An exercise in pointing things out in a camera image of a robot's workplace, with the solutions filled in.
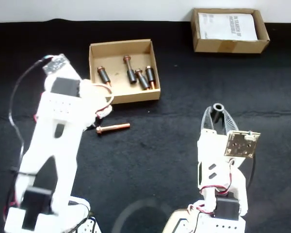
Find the black wire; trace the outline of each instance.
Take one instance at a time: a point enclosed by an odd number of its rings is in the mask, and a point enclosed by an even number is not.
[[[73,233],[73,232],[75,232],[83,223],[85,223],[88,219],[89,219],[89,217],[91,216],[91,211],[89,210],[89,208],[87,207],[87,205],[84,205],[86,208],[87,208],[87,210],[88,210],[88,214],[87,214],[87,217],[86,218],[84,218],[84,219],[82,219],[81,220],[81,222],[79,222],[74,228],[72,228],[71,230],[69,230],[68,232],[66,232],[66,233]]]
[[[50,56],[45,56],[43,58],[41,58],[40,60],[36,61],[31,67],[29,67],[24,73],[22,73],[22,75],[17,79],[16,83],[15,83],[15,86],[12,90],[12,94],[11,94],[11,97],[10,97],[10,102],[9,102],[9,121],[12,125],[12,127],[14,128],[16,134],[17,134],[17,137],[20,141],[20,152],[19,152],[19,159],[18,159],[18,165],[17,165],[17,168],[12,168],[10,169],[10,171],[12,171],[13,173],[13,179],[12,179],[12,182],[11,182],[11,185],[10,185],[10,188],[9,188],[9,191],[8,191],[8,195],[7,195],[7,198],[6,198],[6,203],[5,203],[5,213],[4,215],[7,216],[7,213],[8,213],[8,209],[10,208],[10,203],[13,201],[14,197],[15,197],[15,182],[16,182],[16,179],[17,179],[17,175],[19,174],[19,169],[20,169],[20,164],[21,164],[21,161],[22,161],[22,158],[23,158],[23,153],[24,153],[24,138],[23,136],[21,135],[21,132],[19,131],[19,128],[18,126],[14,123],[14,120],[13,120],[13,116],[12,116],[12,110],[13,110],[13,102],[14,102],[14,97],[15,97],[15,93],[18,89],[18,86],[20,84],[20,82],[26,77],[26,75],[32,71],[34,68],[36,68],[39,64],[41,64],[43,61],[45,61],[46,59],[50,58]]]
[[[9,121],[14,128],[18,139],[20,140],[21,147],[20,147],[20,153],[19,153],[19,160],[18,160],[18,167],[20,167],[21,160],[23,158],[23,153],[24,153],[24,139],[23,136],[21,135],[18,126],[14,123],[13,116],[12,116],[12,110],[13,110],[13,102],[14,102],[14,97],[15,93],[19,87],[20,82],[26,77],[26,75],[32,71],[34,68],[36,68],[40,63],[46,60],[46,57],[43,57],[42,59],[36,61],[31,67],[29,67],[16,81],[15,86],[13,88],[11,97],[10,97],[10,102],[9,102]]]
[[[198,215],[197,215],[196,226],[195,226],[195,229],[194,229],[193,233],[195,233],[195,232],[196,232],[197,223],[198,223],[198,217],[199,217],[200,213],[201,213],[201,212],[199,212],[199,213],[198,213]]]
[[[254,177],[255,170],[256,170],[256,155],[254,154],[253,155],[253,159],[252,159],[252,166],[251,166],[250,176],[249,176],[249,179],[248,179],[248,182],[247,182],[247,185],[246,185],[246,189],[247,190],[251,186],[251,183],[252,183],[252,180],[253,180],[253,177]]]

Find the robotic arm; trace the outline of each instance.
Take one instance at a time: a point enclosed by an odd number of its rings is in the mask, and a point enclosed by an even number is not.
[[[24,154],[15,183],[15,204],[9,208],[6,233],[100,233],[89,203],[71,197],[77,170],[81,136],[96,117],[108,115],[112,107],[89,80],[82,80],[66,57],[53,56],[43,67],[47,74],[45,92],[37,111],[37,123],[28,151]],[[54,190],[34,183],[45,162],[55,161]]]
[[[221,120],[222,125],[215,129]],[[248,211],[246,179],[239,166],[253,158],[260,134],[239,131],[233,118],[216,103],[202,118],[198,148],[197,186],[204,200],[175,211],[164,233],[222,232],[243,233]]]

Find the red wire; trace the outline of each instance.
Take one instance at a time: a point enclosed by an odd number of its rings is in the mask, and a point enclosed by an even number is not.
[[[224,187],[224,186],[222,186],[222,185],[207,185],[207,186],[202,187],[202,188],[199,190],[199,192],[201,192],[201,191],[202,191],[203,189],[205,189],[205,188],[223,188],[224,191],[219,192],[219,194],[226,194],[226,193],[228,192],[228,190],[229,190],[231,184],[232,184],[232,173],[231,173],[231,171],[230,171],[230,172],[229,172],[229,185],[228,185],[227,188]]]

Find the black fabric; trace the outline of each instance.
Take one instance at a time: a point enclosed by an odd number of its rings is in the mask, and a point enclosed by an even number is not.
[[[151,38],[161,99],[115,105],[103,124],[129,122],[129,130],[84,132],[72,194],[90,201],[103,233],[161,232],[173,210],[200,198],[196,141],[206,107],[220,102],[240,129],[261,132],[247,232],[291,233],[291,25],[267,29],[267,50],[242,56],[194,53],[188,22],[0,24],[0,232],[12,178],[2,170],[17,164],[20,149],[7,119],[17,77],[44,55],[63,53],[87,78],[90,43]],[[36,69],[16,94],[14,116],[26,148],[44,78]],[[249,176],[250,161],[242,169]]]

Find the open cardboard box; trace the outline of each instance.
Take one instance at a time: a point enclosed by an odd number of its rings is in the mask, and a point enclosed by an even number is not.
[[[251,14],[256,28],[257,41],[201,39],[198,13],[210,14]],[[194,8],[191,20],[195,52],[262,53],[270,42],[261,13],[254,9],[205,9]]]
[[[135,84],[129,83],[127,67],[123,61],[124,55],[131,57],[131,68],[133,70],[142,69],[142,74],[145,77],[146,66],[151,66],[154,69],[156,89],[143,90],[139,81]],[[91,44],[89,48],[89,67],[90,77],[93,83],[102,83],[97,73],[99,66],[105,67],[110,78],[114,93],[113,104],[158,100],[160,98],[160,80],[153,45],[150,39]],[[101,88],[101,91],[104,92],[106,97],[110,96],[103,88]]]

